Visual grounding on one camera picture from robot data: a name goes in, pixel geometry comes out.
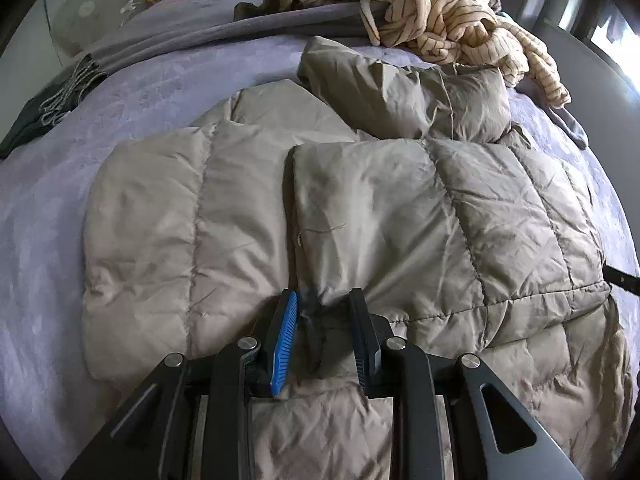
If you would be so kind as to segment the beige puffer jacket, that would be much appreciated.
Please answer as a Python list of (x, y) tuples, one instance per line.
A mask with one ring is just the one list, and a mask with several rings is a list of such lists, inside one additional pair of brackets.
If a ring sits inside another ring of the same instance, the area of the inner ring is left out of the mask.
[(288, 383), (254, 413), (258, 477), (384, 479), (392, 404), (358, 387), (343, 307), (359, 288), (423, 350), (477, 353), (605, 478), (634, 403), (602, 273), (622, 231), (585, 159), (534, 141), (545, 122), (492, 67), (397, 67), (314, 38), (296, 80), (118, 144), (85, 222), (90, 373), (130, 391), (295, 288)]

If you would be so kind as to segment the lavender embossed bedspread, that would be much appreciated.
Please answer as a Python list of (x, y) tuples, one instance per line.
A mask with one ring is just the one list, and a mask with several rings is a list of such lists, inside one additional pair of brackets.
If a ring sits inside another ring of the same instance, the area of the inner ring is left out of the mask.
[[(60, 478), (132, 390), (90, 373), (82, 336), (85, 222), (103, 163), (118, 144), (191, 127), (241, 90), (296, 80), (309, 41), (229, 46), (220, 70), (198, 66), (196, 52), (126, 68), (2, 162), (1, 417), (41, 478)], [(349, 49), (397, 67), (436, 67), (402, 51)], [(518, 113), (540, 112), (506, 92)], [(544, 117), (546, 131), (533, 138), (552, 131)]]

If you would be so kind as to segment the window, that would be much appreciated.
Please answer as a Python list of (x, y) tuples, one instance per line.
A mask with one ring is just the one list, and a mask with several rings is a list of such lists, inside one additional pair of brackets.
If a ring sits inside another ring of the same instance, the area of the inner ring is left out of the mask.
[(559, 28), (581, 41), (639, 91), (639, 35), (612, 0), (568, 0)]

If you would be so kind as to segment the cream striped knit garment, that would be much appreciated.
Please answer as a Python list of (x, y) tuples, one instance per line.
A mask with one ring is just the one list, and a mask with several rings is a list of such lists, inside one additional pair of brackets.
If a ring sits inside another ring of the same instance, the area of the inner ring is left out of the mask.
[(360, 16), (375, 46), (407, 46), (438, 65), (494, 66), (509, 88), (529, 77), (549, 105), (570, 102), (546, 44), (490, 0), (360, 0)]

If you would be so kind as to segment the dark green fringed scarf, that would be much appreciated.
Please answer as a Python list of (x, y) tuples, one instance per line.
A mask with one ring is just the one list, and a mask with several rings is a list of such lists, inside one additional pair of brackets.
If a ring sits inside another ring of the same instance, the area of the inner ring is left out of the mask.
[(47, 134), (106, 77), (90, 54), (64, 68), (24, 105), (1, 141), (1, 159)]

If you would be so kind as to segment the grey blanket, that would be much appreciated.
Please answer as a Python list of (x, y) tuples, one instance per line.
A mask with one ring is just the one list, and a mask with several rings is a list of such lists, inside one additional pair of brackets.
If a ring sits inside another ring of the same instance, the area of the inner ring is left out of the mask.
[(175, 0), (159, 4), (133, 18), (88, 47), (83, 60), (112, 74), (157, 55), (212, 42), (279, 34), (363, 37), (357, 3), (333, 3), (316, 8), (278, 12), (235, 21), (210, 2)]

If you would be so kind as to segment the white fan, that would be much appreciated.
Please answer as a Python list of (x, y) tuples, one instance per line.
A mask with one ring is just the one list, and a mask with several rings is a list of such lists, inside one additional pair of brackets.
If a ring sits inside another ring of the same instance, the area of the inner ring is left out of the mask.
[(53, 17), (54, 44), (69, 58), (119, 28), (122, 0), (65, 0)]

